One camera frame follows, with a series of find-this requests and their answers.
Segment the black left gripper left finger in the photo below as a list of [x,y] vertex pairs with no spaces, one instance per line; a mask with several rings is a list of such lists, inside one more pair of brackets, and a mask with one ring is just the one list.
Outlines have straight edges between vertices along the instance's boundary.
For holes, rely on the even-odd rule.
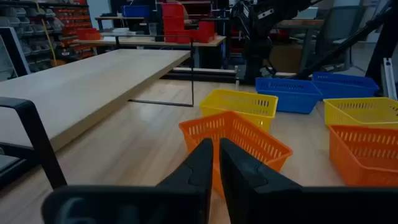
[[45,223],[208,223],[213,143],[202,140],[155,186],[69,185],[41,207]]

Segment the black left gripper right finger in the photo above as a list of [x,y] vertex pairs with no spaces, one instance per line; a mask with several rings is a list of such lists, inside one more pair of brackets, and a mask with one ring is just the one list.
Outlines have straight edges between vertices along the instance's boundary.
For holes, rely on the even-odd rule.
[[220,141],[231,223],[397,223],[397,189],[304,187],[229,139]]

